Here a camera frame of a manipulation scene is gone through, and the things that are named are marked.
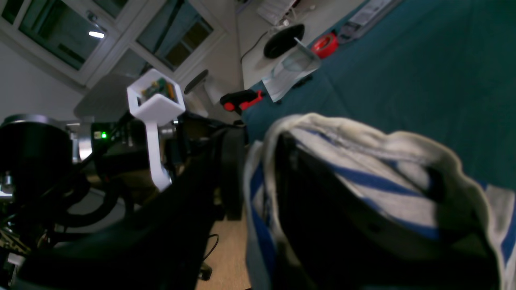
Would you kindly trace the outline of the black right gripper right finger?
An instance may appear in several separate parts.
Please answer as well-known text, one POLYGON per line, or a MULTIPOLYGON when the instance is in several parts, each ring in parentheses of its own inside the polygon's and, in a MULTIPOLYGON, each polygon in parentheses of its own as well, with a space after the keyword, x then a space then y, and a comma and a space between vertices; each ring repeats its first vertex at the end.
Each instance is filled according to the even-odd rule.
POLYGON ((281 227, 320 290, 493 290, 495 257, 437 242, 357 197, 334 171, 283 133, 276 146, 281 227))

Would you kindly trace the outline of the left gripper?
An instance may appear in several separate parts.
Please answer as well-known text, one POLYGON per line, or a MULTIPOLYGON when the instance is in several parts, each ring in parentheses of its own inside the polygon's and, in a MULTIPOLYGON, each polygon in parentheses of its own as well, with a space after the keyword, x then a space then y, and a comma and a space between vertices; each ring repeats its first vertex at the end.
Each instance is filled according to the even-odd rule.
MULTIPOLYGON (((159 191, 151 178, 146 127, 142 121, 134 119, 112 137, 115 125, 114 122, 91 124, 91 147, 114 140, 108 151, 92 162, 91 185, 104 190, 106 183, 118 180, 127 187, 135 202, 147 202, 159 191)), ((171 180, 175 180, 189 159, 198 155, 218 131, 227 128, 246 131, 240 120, 227 124, 194 113, 185 113, 178 120, 159 127, 160 162, 171 180)))

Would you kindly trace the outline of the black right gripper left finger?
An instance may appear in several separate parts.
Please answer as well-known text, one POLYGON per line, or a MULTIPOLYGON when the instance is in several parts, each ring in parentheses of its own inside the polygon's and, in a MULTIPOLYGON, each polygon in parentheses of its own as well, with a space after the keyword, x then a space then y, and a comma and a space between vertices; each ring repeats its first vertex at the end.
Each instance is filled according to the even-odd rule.
POLYGON ((217 131, 157 198, 101 231, 30 255, 18 290, 193 290, 216 220, 243 211, 243 129, 217 131))

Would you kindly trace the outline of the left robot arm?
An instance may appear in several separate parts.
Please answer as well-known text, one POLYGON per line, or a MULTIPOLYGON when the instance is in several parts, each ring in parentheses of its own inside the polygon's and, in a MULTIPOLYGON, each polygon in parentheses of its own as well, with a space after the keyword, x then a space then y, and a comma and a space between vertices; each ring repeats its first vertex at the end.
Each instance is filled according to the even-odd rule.
POLYGON ((180 115, 178 151, 191 158, 191 165, 178 180, 165 181, 162 196, 134 212, 134 201, 127 185, 114 186, 120 174, 143 167, 149 150, 144 123, 129 112, 118 122, 87 126, 93 151, 82 162, 72 163, 72 140, 68 132, 50 120, 36 115, 12 116, 1 126, 1 187, 11 186, 7 212, 1 215, 4 230, 21 237, 15 251, 23 255, 36 248, 29 238, 37 226, 61 224, 89 226, 104 219, 118 198, 127 205, 127 230, 143 229, 143 236, 164 233, 173 225, 185 226, 191 213, 200 229, 227 217, 243 216, 242 173, 244 145, 248 139, 243 127, 217 124, 214 120, 184 113, 180 115))

